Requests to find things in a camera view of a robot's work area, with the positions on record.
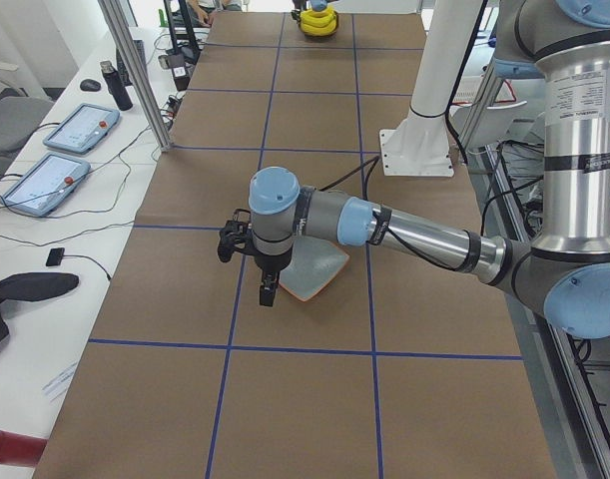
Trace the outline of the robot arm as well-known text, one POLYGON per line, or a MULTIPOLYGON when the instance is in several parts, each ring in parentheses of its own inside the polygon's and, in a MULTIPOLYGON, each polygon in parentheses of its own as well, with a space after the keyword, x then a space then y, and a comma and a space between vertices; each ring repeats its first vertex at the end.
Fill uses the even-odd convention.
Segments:
POLYGON ((251 179, 244 253, 273 304, 298 236, 384 245, 471 273, 580 338, 610 336, 610 1, 503 1, 493 67, 546 86, 543 224, 531 242, 486 238, 340 192, 281 167, 251 179))

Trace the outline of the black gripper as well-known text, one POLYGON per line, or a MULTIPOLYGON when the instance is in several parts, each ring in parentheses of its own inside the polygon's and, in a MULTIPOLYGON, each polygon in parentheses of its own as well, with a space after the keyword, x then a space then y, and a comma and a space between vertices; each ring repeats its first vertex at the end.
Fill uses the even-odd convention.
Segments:
POLYGON ((255 257, 256 265, 261 269, 261 286, 259 288, 259 303, 261 306, 273 306, 276 297, 276 287, 281 272, 286 269, 292 260, 292 250, 270 255, 259 253, 255 257))

